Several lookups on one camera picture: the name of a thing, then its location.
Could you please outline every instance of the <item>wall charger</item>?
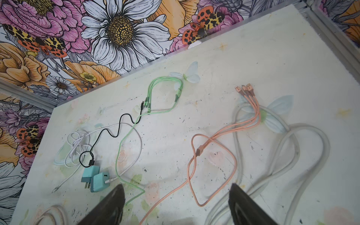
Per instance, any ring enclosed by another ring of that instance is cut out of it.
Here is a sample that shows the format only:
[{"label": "wall charger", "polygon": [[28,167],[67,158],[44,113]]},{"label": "wall charger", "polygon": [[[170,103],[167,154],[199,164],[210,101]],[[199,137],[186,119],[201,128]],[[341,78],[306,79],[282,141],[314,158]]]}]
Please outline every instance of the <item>wall charger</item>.
[{"label": "wall charger", "polygon": [[90,188],[91,178],[99,173],[100,167],[99,166],[90,166],[84,169],[82,173],[81,182],[86,183],[85,188]]},{"label": "wall charger", "polygon": [[91,192],[99,192],[109,187],[109,183],[105,183],[109,179],[109,172],[101,172],[96,174],[91,178],[90,181],[90,191]]}]

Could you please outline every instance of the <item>green charging cable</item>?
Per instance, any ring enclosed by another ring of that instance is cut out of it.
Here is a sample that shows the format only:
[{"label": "green charging cable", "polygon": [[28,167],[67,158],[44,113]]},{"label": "green charging cable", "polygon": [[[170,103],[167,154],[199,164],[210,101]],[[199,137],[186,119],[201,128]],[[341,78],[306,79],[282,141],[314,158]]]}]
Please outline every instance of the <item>green charging cable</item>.
[{"label": "green charging cable", "polygon": [[[165,110],[165,111],[158,111],[158,112],[151,112],[151,95],[152,95],[152,91],[153,91],[153,88],[160,82],[162,81],[173,81],[173,82],[178,82],[180,84],[180,87],[179,89],[177,90],[176,92],[176,95],[175,95],[175,101],[174,101],[174,104],[173,106],[168,109],[168,110]],[[138,186],[136,186],[135,184],[132,184],[130,182],[127,182],[125,180],[123,180],[118,172],[117,172],[117,160],[119,158],[119,155],[120,155],[120,148],[121,148],[121,144],[122,142],[130,135],[130,133],[132,132],[132,130],[134,129],[134,127],[136,126],[136,123],[139,121],[140,117],[143,116],[143,115],[151,115],[151,114],[160,114],[160,113],[167,113],[167,112],[170,112],[173,108],[175,108],[175,105],[176,105],[176,102],[177,100],[180,98],[180,95],[181,95],[181,90],[183,89],[183,81],[178,79],[178,78],[175,78],[175,77],[158,77],[158,78],[155,78],[151,81],[149,87],[148,87],[148,95],[144,101],[144,107],[145,108],[148,108],[148,112],[147,113],[143,113],[141,115],[139,115],[137,118],[136,118],[136,122],[134,123],[134,125],[132,126],[132,128],[130,129],[130,131],[127,133],[127,135],[120,141],[120,144],[119,144],[119,150],[117,152],[117,157],[116,157],[116,161],[115,161],[115,172],[116,172],[116,176],[123,182],[123,183],[126,183],[130,186],[133,186],[134,188],[138,189],[141,191],[140,194],[132,197],[129,201],[127,201],[125,203],[125,205],[129,204],[130,202],[132,202],[134,199],[140,197],[142,194],[145,193],[145,190],[142,189],[142,188],[139,188]]]}]

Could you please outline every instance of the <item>white daisy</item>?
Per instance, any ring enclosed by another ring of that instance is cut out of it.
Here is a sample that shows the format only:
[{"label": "white daisy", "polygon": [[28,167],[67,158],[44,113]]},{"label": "white daisy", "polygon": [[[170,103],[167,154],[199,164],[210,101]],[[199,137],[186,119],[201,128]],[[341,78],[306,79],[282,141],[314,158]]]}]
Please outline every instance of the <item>white daisy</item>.
[{"label": "white daisy", "polygon": [[48,75],[46,77],[45,82],[50,89],[56,91],[61,95],[75,96],[77,94],[80,94],[80,92],[77,90],[75,85],[73,85],[70,81],[62,77],[55,77],[52,75]]},{"label": "white daisy", "polygon": [[94,1],[83,3],[91,16],[82,18],[88,27],[81,36],[95,39],[91,54],[99,64],[108,65],[114,71],[126,72],[155,60],[155,54],[163,53],[158,42],[170,38],[169,29],[162,23],[166,16],[154,21],[134,23],[156,12],[161,0],[107,0],[106,9]]}]

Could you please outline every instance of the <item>black charging cable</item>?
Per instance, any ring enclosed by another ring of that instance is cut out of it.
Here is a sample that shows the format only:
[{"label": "black charging cable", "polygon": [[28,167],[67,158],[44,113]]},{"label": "black charging cable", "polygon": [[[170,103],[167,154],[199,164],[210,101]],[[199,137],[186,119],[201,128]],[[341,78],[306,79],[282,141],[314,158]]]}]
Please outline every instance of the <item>black charging cable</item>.
[{"label": "black charging cable", "polygon": [[[144,108],[144,102],[141,103],[140,115],[141,115],[141,113],[143,112],[143,108]],[[115,135],[115,136],[112,135],[112,134],[110,133],[110,130],[108,130],[108,128],[105,128],[105,129],[101,130],[98,138],[96,139],[95,143],[94,143],[93,146],[91,147],[90,151],[84,151],[84,152],[82,152],[82,153],[80,154],[80,156],[79,156],[79,162],[80,162],[80,164],[81,164],[83,167],[88,168],[88,167],[94,165],[94,162],[95,162],[95,161],[94,161],[94,154],[92,153],[92,150],[93,150],[94,146],[96,145],[96,143],[98,142],[98,140],[99,140],[99,138],[100,138],[100,136],[101,136],[101,134],[102,134],[102,132],[103,132],[104,130],[106,130],[106,131],[110,134],[110,136],[112,136],[113,138],[117,138],[117,137],[119,136],[121,118],[122,118],[124,115],[130,116],[131,122],[132,122],[133,124],[138,124],[138,123],[140,122],[140,120],[141,120],[141,117],[140,117],[140,118],[139,118],[139,121],[138,121],[137,123],[135,123],[135,122],[132,120],[132,116],[131,116],[130,114],[124,113],[123,115],[120,116],[119,128],[118,128],[118,130],[117,130],[117,135]],[[84,153],[86,153],[86,152],[90,152],[90,155],[91,155],[91,157],[92,157],[92,159],[90,160],[88,166],[84,166],[84,164],[81,162],[81,156],[82,156],[82,154],[84,154]]]}]

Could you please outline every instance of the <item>white platform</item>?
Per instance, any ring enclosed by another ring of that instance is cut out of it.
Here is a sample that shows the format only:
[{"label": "white platform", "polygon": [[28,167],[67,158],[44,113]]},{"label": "white platform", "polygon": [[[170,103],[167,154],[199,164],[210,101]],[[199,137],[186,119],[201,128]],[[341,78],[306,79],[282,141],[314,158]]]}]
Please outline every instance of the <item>white platform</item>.
[{"label": "white platform", "polygon": [[[55,108],[11,224],[18,225],[21,221],[24,225],[32,224],[37,212],[53,204],[65,208],[69,224],[80,221],[118,182],[113,182],[111,188],[104,191],[90,193],[80,182],[81,168],[52,194],[52,190],[73,171],[53,165],[67,135],[78,128],[91,131],[99,123],[104,126],[114,124],[123,113],[134,114],[134,107],[145,99],[147,87],[154,78],[168,76],[170,72],[184,73],[193,61],[199,64],[200,83],[185,82],[174,110],[144,116],[136,126],[143,139],[143,152],[123,177],[130,180],[141,174],[140,183],[146,193],[126,208],[122,224],[137,224],[146,213],[144,200],[151,206],[185,180],[186,166],[192,157],[191,137],[197,133],[211,136],[231,123],[234,107],[239,102],[234,86],[247,83],[254,86],[258,100],[264,106],[281,96],[293,95],[293,107],[282,115],[283,118],[289,124],[316,126],[330,139],[330,157],[302,196],[292,223],[300,224],[300,220],[303,224],[324,222],[324,210],[333,207],[348,209],[354,214],[355,221],[360,221],[357,213],[360,211],[359,84],[290,5]],[[168,108],[173,101],[172,83],[160,84],[154,89],[153,109]],[[120,136],[128,129],[124,126]],[[245,166],[243,187],[247,190],[266,173],[281,134],[261,124],[239,136]],[[280,224],[299,186],[299,178],[316,162],[321,152],[321,141],[313,133],[299,132],[297,137],[301,147],[298,164],[271,182],[255,199]],[[109,170],[111,177],[114,177],[120,140],[103,135],[94,149],[100,170]],[[226,135],[220,141],[234,151],[232,135]],[[125,141],[122,150],[126,160],[120,167],[130,162],[139,150],[139,140],[134,133]],[[214,159],[217,152],[221,149],[210,146],[198,158],[193,187],[200,202],[205,201],[232,170],[230,156],[223,152]],[[288,162],[292,153],[291,147],[284,149],[278,166]],[[199,208],[185,186],[161,203],[157,214],[147,223],[203,224],[210,209],[228,188],[207,206]],[[134,192],[127,190],[127,198]]]}]

